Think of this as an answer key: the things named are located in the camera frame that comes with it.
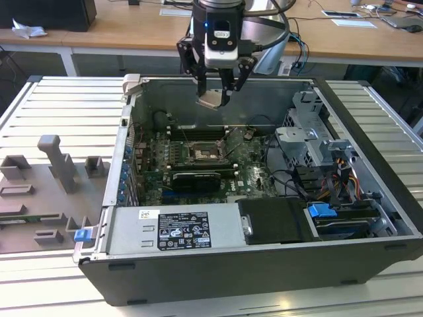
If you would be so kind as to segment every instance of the blue tab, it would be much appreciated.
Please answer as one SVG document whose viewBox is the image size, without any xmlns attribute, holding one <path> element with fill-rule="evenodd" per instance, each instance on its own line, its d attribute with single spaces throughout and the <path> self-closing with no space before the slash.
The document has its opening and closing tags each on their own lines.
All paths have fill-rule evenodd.
<svg viewBox="0 0 423 317">
<path fill-rule="evenodd" d="M 93 233 L 92 229 L 79 229 L 75 231 L 75 236 L 73 240 L 75 242 L 90 242 L 91 234 Z"/>
<path fill-rule="evenodd" d="M 328 203 L 314 203 L 308 207 L 310 215 L 314 217 L 336 217 L 338 214 L 334 209 L 329 208 Z"/>
</svg>

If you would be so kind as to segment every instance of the warning label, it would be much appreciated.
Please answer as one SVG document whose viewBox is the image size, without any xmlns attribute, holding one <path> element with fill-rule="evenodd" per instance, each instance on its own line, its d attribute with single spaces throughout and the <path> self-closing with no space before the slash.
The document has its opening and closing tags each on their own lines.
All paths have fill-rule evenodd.
<svg viewBox="0 0 423 317">
<path fill-rule="evenodd" d="M 158 235 L 161 251 L 212 247 L 207 213 L 161 213 Z"/>
</svg>

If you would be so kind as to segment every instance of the desk leg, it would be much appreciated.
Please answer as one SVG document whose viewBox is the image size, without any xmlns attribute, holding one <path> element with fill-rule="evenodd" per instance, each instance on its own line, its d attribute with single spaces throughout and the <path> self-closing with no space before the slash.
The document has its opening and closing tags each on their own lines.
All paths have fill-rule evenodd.
<svg viewBox="0 0 423 317">
<path fill-rule="evenodd" d="M 63 65 L 65 66 L 67 76 L 79 76 L 79 70 L 73 62 L 73 54 L 71 48 L 62 48 L 59 52 Z"/>
<path fill-rule="evenodd" d="M 119 70 L 120 71 L 125 71 L 126 67 L 125 67 L 125 61 L 124 61 L 124 57 L 122 55 L 118 55 L 118 66 L 119 66 Z"/>
<path fill-rule="evenodd" d="M 423 117 L 421 117 L 420 120 L 418 120 L 417 124 L 412 129 L 419 136 L 423 134 Z"/>
</svg>

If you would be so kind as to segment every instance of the cable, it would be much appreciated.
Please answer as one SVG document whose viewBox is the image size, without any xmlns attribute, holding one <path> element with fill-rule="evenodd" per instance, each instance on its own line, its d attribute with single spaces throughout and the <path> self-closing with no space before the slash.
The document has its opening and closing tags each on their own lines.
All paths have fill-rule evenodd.
<svg viewBox="0 0 423 317">
<path fill-rule="evenodd" d="M 9 56 L 9 59 L 15 64 L 15 66 L 16 66 L 16 68 L 17 69 L 19 69 L 19 71 L 26 77 L 26 78 L 28 78 L 28 76 L 26 75 L 26 73 L 22 70 L 22 68 L 20 68 L 19 67 L 19 65 L 18 65 L 18 63 L 12 58 L 12 56 L 9 54 L 9 52 L 8 51 L 6 51 L 4 48 L 2 48 L 1 46 L 0 46 L 0 49 L 2 50 L 2 51 L 4 51 L 8 56 Z"/>
<path fill-rule="evenodd" d="M 276 124 L 273 122 L 272 119 L 269 118 L 269 116 L 267 116 L 266 114 L 256 114 L 255 116 L 251 117 L 247 122 L 246 122 L 246 126 L 250 127 L 251 126 L 251 122 L 255 119 L 255 118 L 265 118 L 267 119 L 273 126 L 276 126 Z"/>
<path fill-rule="evenodd" d="M 0 81 L 5 81 L 5 82 L 8 82 L 8 83 L 11 83 L 13 85 L 13 89 L 15 90 L 15 92 L 18 92 L 18 90 L 15 86 L 16 83 L 14 81 L 12 81 L 10 79 L 0 79 Z"/>
<path fill-rule="evenodd" d="M 290 29 L 289 29 L 289 21 L 286 18 L 284 11 L 290 9 L 297 0 L 292 0 L 290 4 L 288 4 L 283 10 L 280 8 L 279 4 L 276 2 L 276 0 L 270 0 L 273 5 L 275 6 L 275 8 L 277 8 L 277 10 L 279 11 L 279 15 L 282 18 L 282 21 L 285 24 L 285 30 L 280 34 L 280 36 L 278 38 L 276 38 L 274 41 L 268 43 L 268 44 L 264 44 L 260 46 L 260 49 L 262 51 L 267 50 L 269 48 L 273 48 L 274 46 L 278 45 L 279 43 L 283 42 L 286 37 L 290 34 Z"/>
<path fill-rule="evenodd" d="M 297 72 L 297 74 L 299 75 L 300 72 L 304 69 L 305 64 L 307 63 L 307 60 L 309 59 L 308 52 L 309 52 L 310 49 L 309 49 L 309 46 L 305 42 L 301 41 L 297 36 L 293 35 L 292 33 L 291 33 L 291 36 L 292 36 L 292 38 L 294 38 L 298 42 L 300 53 L 301 52 L 304 53 L 304 62 L 303 62 L 303 65 L 301 66 L 301 69 Z M 299 59 L 300 59 L 300 56 L 297 59 L 298 61 L 295 62 L 295 65 L 294 66 L 298 65 Z"/>
<path fill-rule="evenodd" d="M 309 0 L 309 4 L 307 5 L 307 7 L 308 8 L 311 7 L 311 5 L 313 4 L 313 2 L 316 2 L 319 5 L 319 7 L 322 8 L 323 11 L 326 11 L 325 8 L 322 7 L 322 5 L 318 1 L 316 1 L 316 0 Z"/>
</svg>

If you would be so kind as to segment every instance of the black cable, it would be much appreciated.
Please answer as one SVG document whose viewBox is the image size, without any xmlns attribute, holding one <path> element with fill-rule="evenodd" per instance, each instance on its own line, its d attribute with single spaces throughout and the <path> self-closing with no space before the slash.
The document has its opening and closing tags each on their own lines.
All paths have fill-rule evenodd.
<svg viewBox="0 0 423 317">
<path fill-rule="evenodd" d="M 9 54 L 9 52 L 8 51 L 6 51 L 4 48 L 2 48 L 1 46 L 0 46 L 0 48 L 1 48 L 1 50 L 3 51 L 3 52 L 5 52 L 6 54 L 7 54 L 7 56 L 9 56 L 9 59 L 15 64 L 15 66 L 16 66 L 16 68 L 17 69 L 19 69 L 19 71 L 26 77 L 26 78 L 28 78 L 28 76 L 26 75 L 26 73 L 22 70 L 22 68 L 20 68 L 20 66 L 18 65 L 18 63 L 13 59 L 13 57 Z"/>
<path fill-rule="evenodd" d="M 269 139 L 269 141 L 268 141 L 268 143 L 267 143 L 267 146 L 266 146 L 266 152 L 264 153 L 264 165 L 266 166 L 266 168 L 267 168 L 268 170 L 269 170 L 269 166 L 268 166 L 268 164 L 267 164 L 267 157 L 268 157 L 268 153 L 269 153 L 269 149 L 270 149 L 270 144 L 273 142 L 274 138 L 275 138 L 275 135 L 274 135 L 274 134 L 272 134 L 272 136 L 270 137 L 270 139 Z M 281 172 L 281 171 L 284 171 L 284 172 L 285 172 L 285 170 L 275 170 L 274 172 L 271 172 L 270 174 L 272 175 L 273 179 L 275 179 L 275 181 L 277 181 L 279 184 L 284 185 L 284 186 L 286 186 L 286 187 L 290 188 L 291 190 L 295 191 L 296 193 L 298 193 L 298 194 L 300 195 L 300 193 L 299 193 L 299 191 L 297 190 L 297 188 L 295 188 L 295 187 L 293 187 L 293 186 L 291 186 L 291 185 L 286 184 L 286 182 L 284 182 L 283 180 L 280 180 L 279 178 L 277 178 L 277 177 L 274 175 L 274 173 Z"/>
<path fill-rule="evenodd" d="M 316 67 L 317 63 L 315 63 L 313 66 L 310 67 L 310 69 L 306 70 L 306 71 L 302 71 L 301 74 L 308 74 L 310 73 L 312 70 L 314 70 L 314 68 Z"/>
<path fill-rule="evenodd" d="M 313 2 L 316 2 L 319 5 L 319 7 L 322 8 L 323 11 L 326 11 L 325 8 L 316 0 L 309 0 L 309 4 L 307 5 L 307 7 L 311 7 Z"/>
<path fill-rule="evenodd" d="M 250 127 L 251 122 L 255 119 L 255 118 L 265 118 L 267 119 L 273 126 L 276 126 L 276 124 L 273 122 L 272 119 L 269 118 L 269 116 L 267 116 L 266 114 L 256 114 L 255 116 L 251 117 L 247 122 L 246 122 L 246 126 Z"/>
<path fill-rule="evenodd" d="M 18 92 L 18 90 L 17 90 L 17 88 L 16 88 L 16 83 L 14 82 L 14 81 L 12 81 L 12 80 L 10 80 L 10 79 L 0 79 L 0 81 L 5 81 L 5 82 L 8 82 L 8 83 L 11 83 L 12 85 L 13 85 L 13 90 L 15 91 L 15 92 Z"/>
</svg>

